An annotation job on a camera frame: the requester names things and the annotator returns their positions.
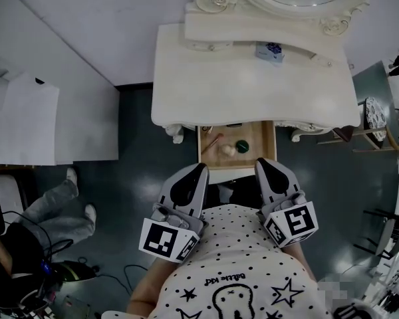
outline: white shoe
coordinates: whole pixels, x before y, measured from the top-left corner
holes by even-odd
[[[69,179],[75,184],[75,186],[77,186],[77,173],[75,172],[74,168],[69,167],[66,172],[66,179]]]
[[[89,203],[84,209],[84,215],[91,220],[94,224],[96,224],[96,209],[93,204]]]

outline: gray jeans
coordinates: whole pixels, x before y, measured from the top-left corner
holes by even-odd
[[[40,225],[49,235],[52,245],[67,239],[72,239],[74,243],[77,243],[93,235],[95,230],[95,224],[86,217],[61,215],[66,203],[77,196],[77,186],[66,179],[62,184],[46,191],[22,215]],[[49,249],[50,242],[39,226],[22,217],[18,218],[17,222],[28,228],[44,249]]]

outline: small drawer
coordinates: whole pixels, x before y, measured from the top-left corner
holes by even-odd
[[[201,155],[218,134],[223,134],[223,137]],[[248,152],[241,154],[236,151],[233,157],[221,152],[222,145],[235,146],[239,140],[247,141]],[[214,126],[210,134],[207,134],[206,127],[198,126],[198,161],[207,164],[210,170],[252,168],[260,157],[276,160],[275,127],[272,121],[242,123],[238,127]]]

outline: floor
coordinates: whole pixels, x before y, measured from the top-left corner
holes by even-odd
[[[383,106],[394,135],[399,132],[393,99],[382,63],[354,77],[358,101],[373,96]],[[82,162],[79,174],[80,197],[72,210],[93,202],[98,212],[93,237],[59,253],[58,259],[85,257],[88,265],[98,265],[102,273],[118,277],[124,284],[123,267],[148,267],[153,258],[138,251],[142,220],[150,215],[162,182],[180,168],[196,162],[196,137],[186,132],[183,144],[174,145],[163,129],[150,119],[151,90],[123,92],[120,97],[120,159],[108,162]],[[394,210],[398,187],[395,152],[355,154],[352,148],[369,148],[365,140],[316,145],[317,137],[303,136],[300,143],[289,139],[291,130],[277,129],[278,160],[291,168],[315,205],[320,229],[302,246],[318,280],[341,274],[353,264],[374,266],[375,259],[352,246],[363,236],[378,240],[382,223],[364,209]],[[66,167],[40,167],[35,170],[40,192],[58,184]],[[360,296],[369,282],[366,267],[356,266],[343,276],[355,280]],[[129,268],[133,285],[143,272]],[[56,303],[66,294],[92,305],[93,312],[124,310],[129,299],[125,290],[108,277],[74,282],[64,286]]]

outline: white cube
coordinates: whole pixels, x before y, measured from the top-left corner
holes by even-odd
[[[265,228],[279,248],[307,239],[319,229],[313,202],[270,213]]]

